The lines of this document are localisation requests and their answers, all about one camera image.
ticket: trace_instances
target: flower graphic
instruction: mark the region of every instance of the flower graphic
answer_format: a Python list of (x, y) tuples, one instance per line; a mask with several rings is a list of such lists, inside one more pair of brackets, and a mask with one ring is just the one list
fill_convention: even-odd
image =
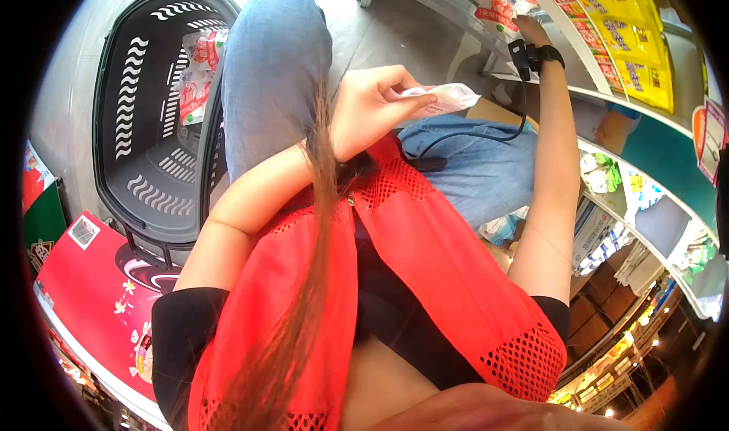
[(134, 287), (136, 287), (136, 286), (135, 286), (135, 285), (134, 285), (134, 283), (133, 283), (133, 282), (131, 281), (131, 279), (130, 279), (130, 280), (128, 280), (128, 281), (126, 281), (126, 282), (125, 282), (124, 284), (122, 284), (122, 285), (124, 286), (124, 290), (126, 290), (127, 292), (129, 292), (129, 295), (134, 295), (134, 291), (133, 291), (133, 290), (134, 290)]

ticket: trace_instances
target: handheld barcode scanner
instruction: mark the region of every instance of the handheld barcode scanner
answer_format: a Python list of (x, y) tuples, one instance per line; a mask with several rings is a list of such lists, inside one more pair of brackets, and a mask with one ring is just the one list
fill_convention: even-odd
[(521, 79), (521, 89), (524, 95), (524, 111), (521, 114), (521, 124), (519, 125), (519, 129), (517, 129), (514, 134), (503, 137), (480, 134), (478, 132), (455, 132), (453, 134), (447, 134), (426, 146), (422, 150), (420, 155), (418, 155), (418, 157), (407, 158), (407, 162), (409, 164), (415, 167), (418, 171), (422, 172), (443, 170), (445, 166), (448, 165), (447, 158), (437, 156), (424, 156), (437, 143), (442, 142), (447, 138), (451, 138), (451, 136), (469, 135), (489, 140), (496, 140), (497, 142), (509, 142), (510, 140), (514, 140), (517, 136), (519, 136), (519, 134), (521, 134), (521, 132), (524, 130), (524, 123), (526, 122), (527, 112), (526, 82), (532, 79), (531, 75), (529, 74), (529, 70), (538, 73), (542, 69), (542, 63), (544, 61), (553, 60), (560, 61), (562, 63), (562, 67), (564, 68), (564, 61), (562, 60), (559, 52), (554, 47), (550, 45), (545, 45), (543, 47), (537, 48), (533, 44), (524, 44), (523, 39), (518, 39), (509, 43), (509, 54), (511, 54), (511, 59), (514, 62), (516, 71), (519, 73), (519, 78)]

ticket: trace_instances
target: store aisle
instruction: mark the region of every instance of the store aisle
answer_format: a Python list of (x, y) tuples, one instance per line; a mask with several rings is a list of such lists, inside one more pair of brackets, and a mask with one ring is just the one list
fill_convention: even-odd
[[(110, 216), (93, 180), (91, 122), (96, 71), (104, 37), (133, 0), (85, 0), (71, 20), (38, 93), (31, 141), (50, 170), (63, 178), (67, 216), (88, 209)], [(235, 0), (244, 5), (247, 0)], [(333, 36), (330, 87), (347, 69), (401, 63), (424, 84), (464, 81), (490, 93), (478, 77), (488, 57), (480, 43), (413, 0), (315, 0)]]

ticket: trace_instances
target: black plastic basket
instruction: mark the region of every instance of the black plastic basket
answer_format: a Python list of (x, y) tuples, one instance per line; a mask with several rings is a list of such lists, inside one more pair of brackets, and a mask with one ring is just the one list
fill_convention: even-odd
[(182, 36), (229, 28), (233, 0), (136, 0), (106, 37), (94, 93), (96, 190), (124, 226), (170, 249), (191, 249), (208, 213), (208, 191), (225, 172), (218, 65), (202, 123), (179, 123), (176, 84), (187, 67)]

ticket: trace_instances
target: black shirt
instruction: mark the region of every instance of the black shirt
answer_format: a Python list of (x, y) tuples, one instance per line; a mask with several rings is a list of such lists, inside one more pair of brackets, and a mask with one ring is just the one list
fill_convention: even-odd
[[(439, 390), (483, 382), (438, 330), (410, 289), (380, 259), (372, 242), (357, 239), (359, 295), (354, 342), (373, 335), (420, 371)], [(227, 290), (193, 288), (160, 297), (151, 309), (155, 361), (152, 378), (159, 409), (176, 429), (173, 415), (187, 413), (189, 385), (213, 338)], [(550, 297), (533, 297), (566, 342), (570, 308)]]

